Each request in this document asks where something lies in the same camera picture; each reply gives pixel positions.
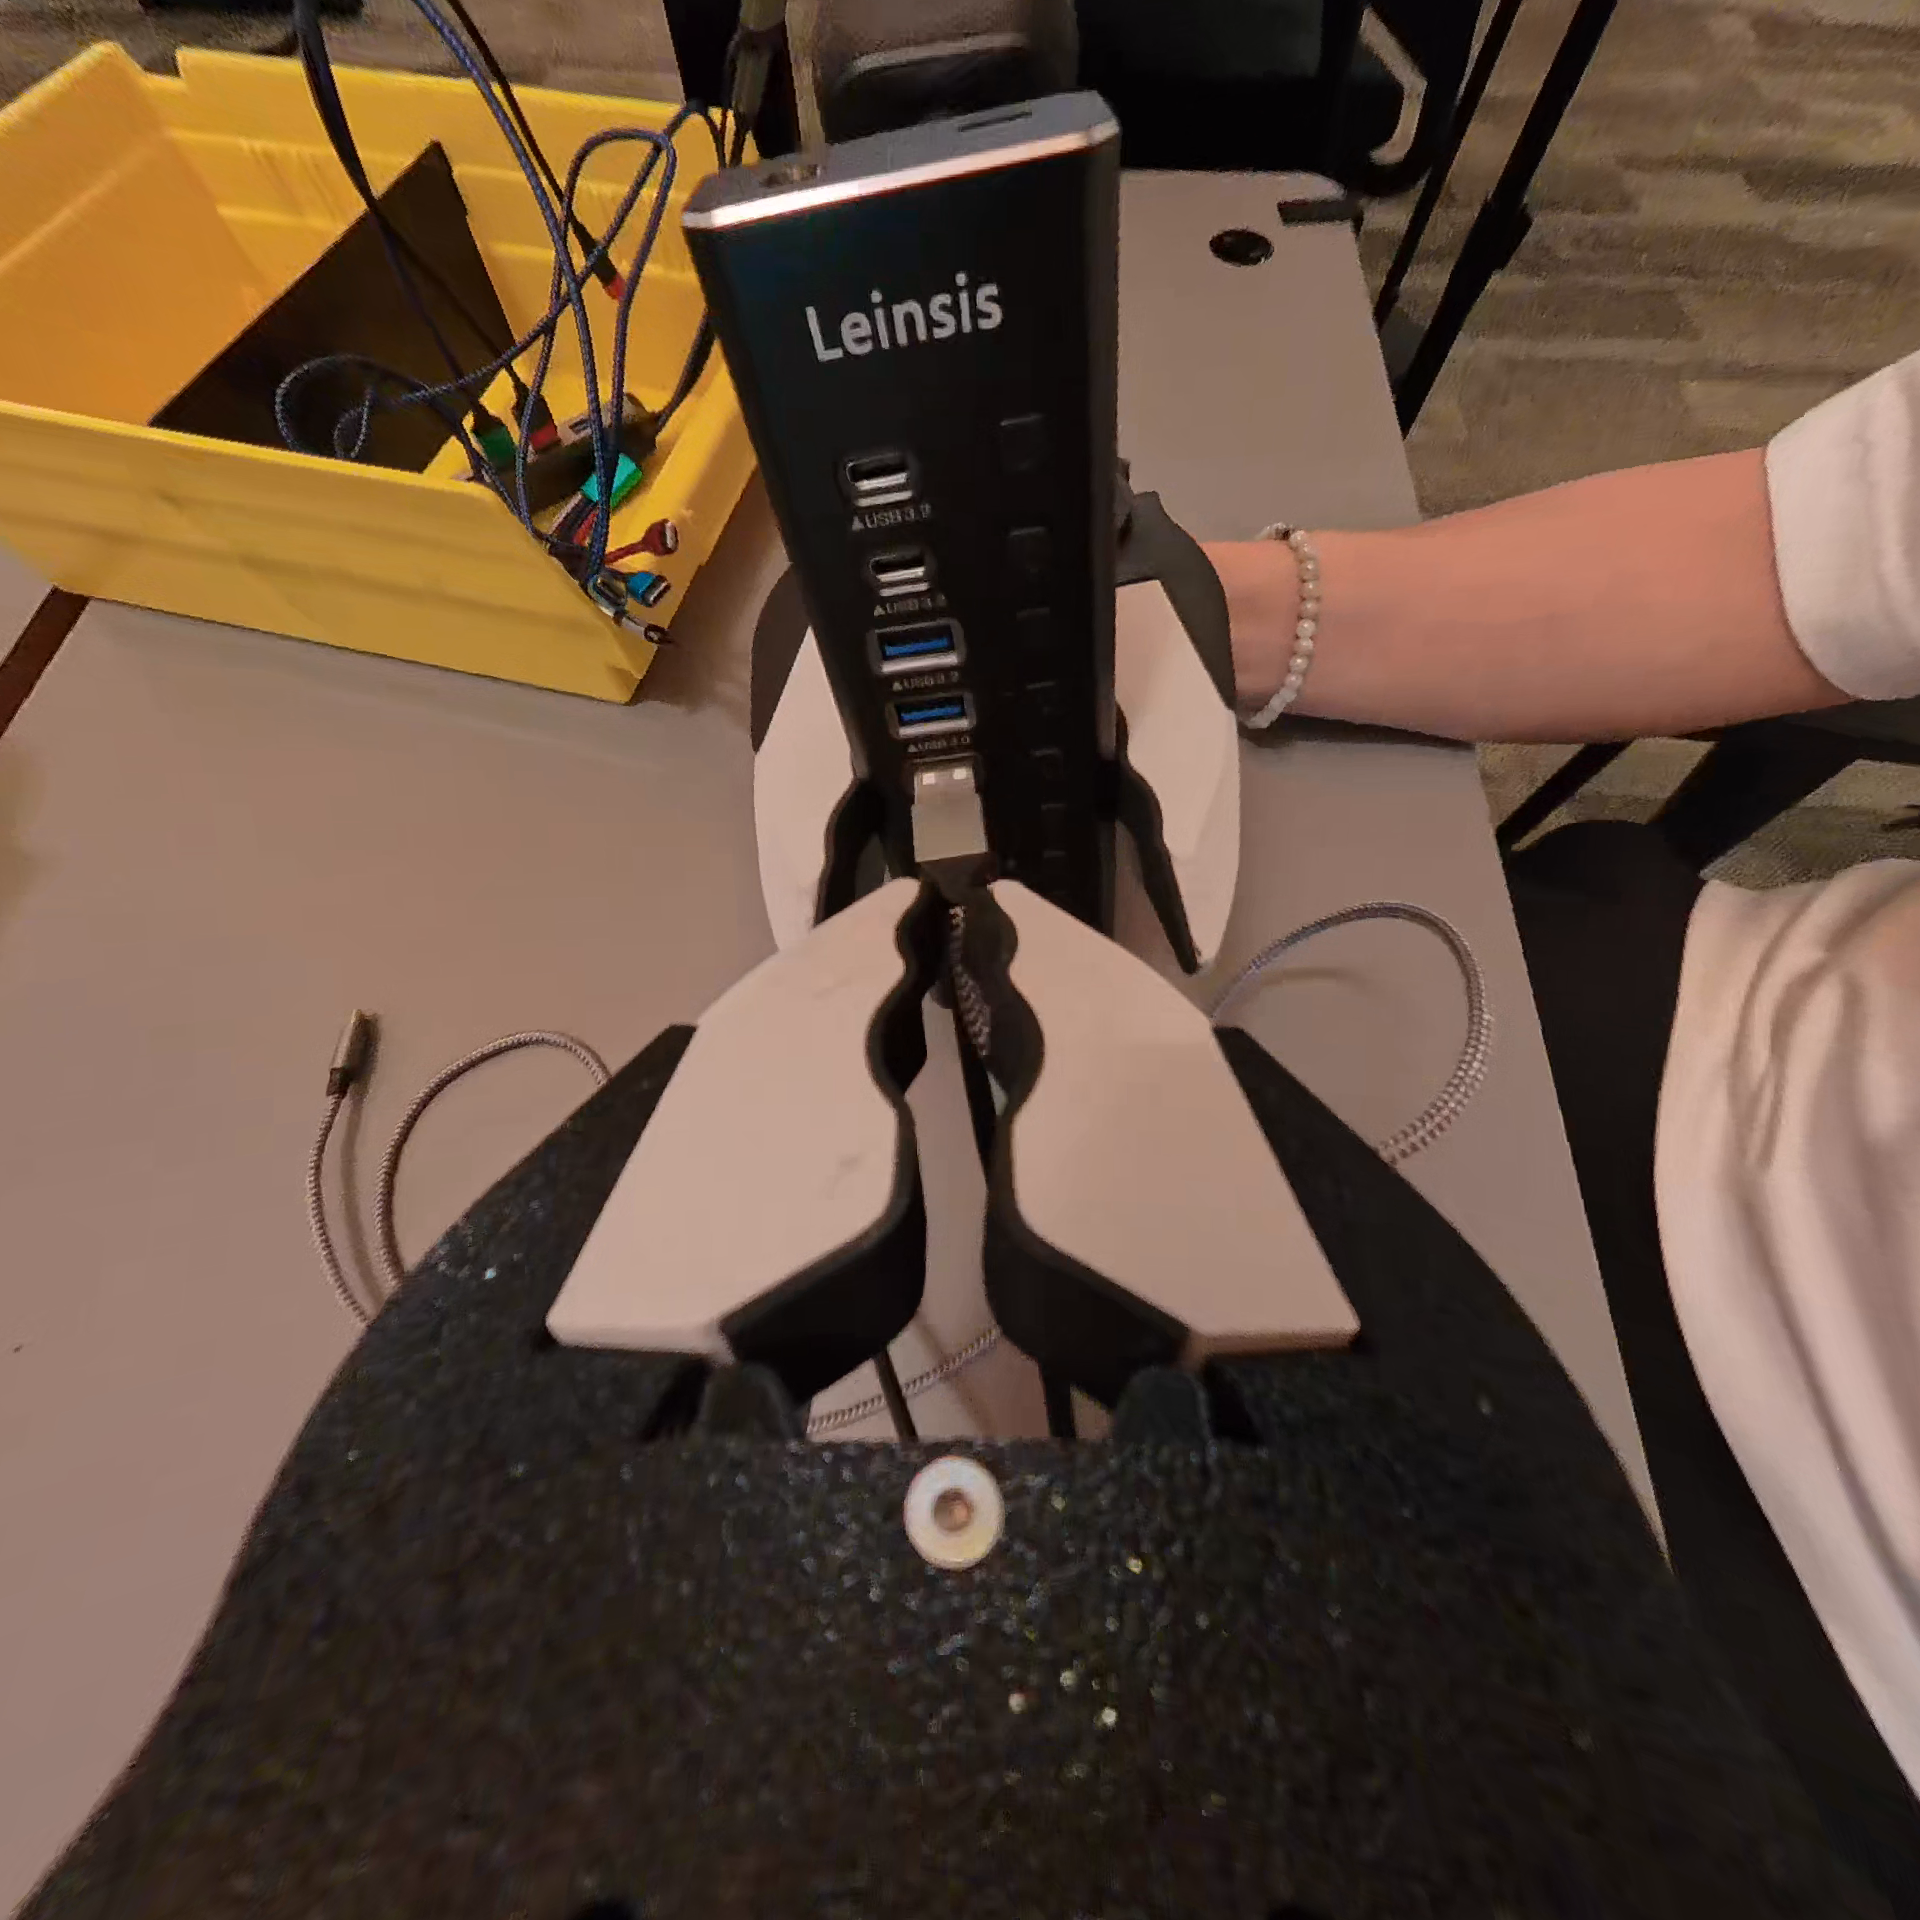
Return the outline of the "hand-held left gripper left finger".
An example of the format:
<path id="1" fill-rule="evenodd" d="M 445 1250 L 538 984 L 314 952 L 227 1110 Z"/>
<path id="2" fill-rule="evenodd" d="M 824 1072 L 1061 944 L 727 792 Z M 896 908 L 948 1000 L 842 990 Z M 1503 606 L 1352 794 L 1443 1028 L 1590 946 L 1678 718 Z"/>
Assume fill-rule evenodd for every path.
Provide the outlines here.
<path id="1" fill-rule="evenodd" d="M 888 881 L 676 1030 L 549 1336 L 756 1365 L 812 1401 L 903 1332 L 928 1260 L 906 1101 L 928 988 L 930 890 Z"/>

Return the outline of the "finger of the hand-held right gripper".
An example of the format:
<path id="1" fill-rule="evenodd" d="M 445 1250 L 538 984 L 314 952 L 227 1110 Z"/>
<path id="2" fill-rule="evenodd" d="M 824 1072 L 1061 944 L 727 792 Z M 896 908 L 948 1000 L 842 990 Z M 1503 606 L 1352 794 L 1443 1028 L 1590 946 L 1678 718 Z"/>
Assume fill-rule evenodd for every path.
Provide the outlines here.
<path id="1" fill-rule="evenodd" d="M 1115 600 L 1120 820 L 1178 964 L 1204 973 L 1224 944 L 1242 872 L 1242 744 L 1160 582 Z"/>
<path id="2" fill-rule="evenodd" d="M 896 878 L 886 802 L 856 769 L 845 718 L 812 629 L 792 632 L 783 680 L 776 648 L 756 643 L 751 816 L 759 893 L 774 948 Z"/>

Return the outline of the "black multi-port usb hub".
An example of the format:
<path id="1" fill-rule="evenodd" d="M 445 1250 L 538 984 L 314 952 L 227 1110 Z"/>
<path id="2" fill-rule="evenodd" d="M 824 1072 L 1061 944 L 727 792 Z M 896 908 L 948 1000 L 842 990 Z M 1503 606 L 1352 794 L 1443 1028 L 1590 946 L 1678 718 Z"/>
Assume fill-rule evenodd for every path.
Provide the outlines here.
<path id="1" fill-rule="evenodd" d="M 683 236 L 886 802 L 972 776 L 1003 878 L 1112 926 L 1120 129 L 1092 91 L 708 176 Z"/>

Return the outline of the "black office chair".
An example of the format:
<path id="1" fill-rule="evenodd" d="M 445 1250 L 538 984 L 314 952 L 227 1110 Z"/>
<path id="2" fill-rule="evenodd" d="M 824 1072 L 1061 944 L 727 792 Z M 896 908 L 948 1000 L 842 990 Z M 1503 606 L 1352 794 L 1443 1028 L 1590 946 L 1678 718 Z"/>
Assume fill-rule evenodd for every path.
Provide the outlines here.
<path id="1" fill-rule="evenodd" d="M 1656 1109 L 1708 890 L 1663 827 L 1572 824 L 1503 862 L 1580 1200 L 1672 1571 L 1839 1859 L 1915 1915 L 1915 1790 L 1736 1452 L 1683 1328 Z"/>

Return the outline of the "large black USB hub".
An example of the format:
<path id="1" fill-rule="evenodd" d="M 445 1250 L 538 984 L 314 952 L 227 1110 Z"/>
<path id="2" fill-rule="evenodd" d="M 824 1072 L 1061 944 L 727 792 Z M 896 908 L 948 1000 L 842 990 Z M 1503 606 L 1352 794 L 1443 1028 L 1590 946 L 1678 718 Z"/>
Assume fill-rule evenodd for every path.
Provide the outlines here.
<path id="1" fill-rule="evenodd" d="M 423 473 L 470 418 L 472 376 L 511 344 L 438 141 L 380 192 L 405 292 L 364 213 L 188 380 L 154 426 Z"/>

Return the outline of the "person's right hand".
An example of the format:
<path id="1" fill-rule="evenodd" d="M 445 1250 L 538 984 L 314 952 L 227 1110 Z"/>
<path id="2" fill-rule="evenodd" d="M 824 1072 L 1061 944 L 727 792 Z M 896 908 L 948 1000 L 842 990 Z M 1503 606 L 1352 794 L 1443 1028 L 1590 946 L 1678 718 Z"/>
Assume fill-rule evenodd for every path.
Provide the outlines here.
<path id="1" fill-rule="evenodd" d="M 1227 601 L 1238 723 L 1267 731 L 1301 691 L 1291 676 L 1301 614 L 1291 528 L 1272 523 L 1251 539 L 1204 542 L 1204 555 Z"/>

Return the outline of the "person's right forearm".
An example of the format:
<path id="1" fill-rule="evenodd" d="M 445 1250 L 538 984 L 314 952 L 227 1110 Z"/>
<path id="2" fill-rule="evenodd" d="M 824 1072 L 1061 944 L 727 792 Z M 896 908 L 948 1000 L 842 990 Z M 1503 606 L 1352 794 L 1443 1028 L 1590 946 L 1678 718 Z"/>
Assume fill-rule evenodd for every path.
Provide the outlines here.
<path id="1" fill-rule="evenodd" d="M 1312 546 L 1309 718 L 1589 746 L 1844 702 L 1791 636 L 1755 449 Z"/>

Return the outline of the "yellow plastic bin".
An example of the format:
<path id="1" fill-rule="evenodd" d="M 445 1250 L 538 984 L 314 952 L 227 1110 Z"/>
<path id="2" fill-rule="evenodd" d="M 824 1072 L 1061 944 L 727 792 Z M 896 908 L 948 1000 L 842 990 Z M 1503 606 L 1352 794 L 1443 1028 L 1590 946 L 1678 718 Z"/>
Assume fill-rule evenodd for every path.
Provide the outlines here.
<path id="1" fill-rule="evenodd" d="M 48 585 L 215 627 L 627 705 L 682 656 L 751 468 L 682 236 L 722 145 L 698 107 L 300 56 L 117 44 L 5 107 L 5 548 Z M 424 472 L 202 440 L 157 409 L 430 141 L 511 330 Z M 528 515 L 538 426 L 661 416 L 612 502 Z"/>

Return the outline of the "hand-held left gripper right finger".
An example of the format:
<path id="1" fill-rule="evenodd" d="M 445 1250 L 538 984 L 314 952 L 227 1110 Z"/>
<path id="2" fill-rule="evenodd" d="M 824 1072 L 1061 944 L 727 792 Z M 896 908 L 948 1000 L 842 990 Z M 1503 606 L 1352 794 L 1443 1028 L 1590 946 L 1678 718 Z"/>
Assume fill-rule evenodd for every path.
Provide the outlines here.
<path id="1" fill-rule="evenodd" d="M 972 901 L 972 984 L 1000 1096 L 982 1282 L 1021 1355 L 1115 1411 L 1156 1370 L 1356 1342 L 1237 1072 L 1260 1044 L 1016 881 Z"/>

